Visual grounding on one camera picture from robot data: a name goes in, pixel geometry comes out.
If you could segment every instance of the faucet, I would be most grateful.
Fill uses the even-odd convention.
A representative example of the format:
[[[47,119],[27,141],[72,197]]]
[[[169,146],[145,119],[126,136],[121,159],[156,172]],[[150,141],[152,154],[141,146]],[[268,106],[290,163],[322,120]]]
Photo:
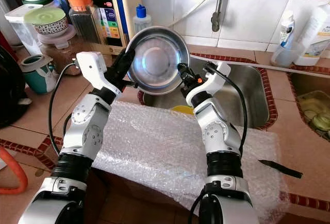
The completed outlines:
[[[220,29],[221,3],[222,0],[217,0],[216,11],[213,13],[211,18],[213,32],[217,32]]]

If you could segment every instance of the stainless steel bowl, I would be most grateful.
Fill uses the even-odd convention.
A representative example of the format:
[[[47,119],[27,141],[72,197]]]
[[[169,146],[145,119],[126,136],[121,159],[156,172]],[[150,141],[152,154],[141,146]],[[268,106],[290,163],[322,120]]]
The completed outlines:
[[[127,50],[135,50],[129,78],[152,95],[172,92],[181,84],[178,63],[189,64],[189,51],[183,38],[166,27],[149,27],[138,32]]]

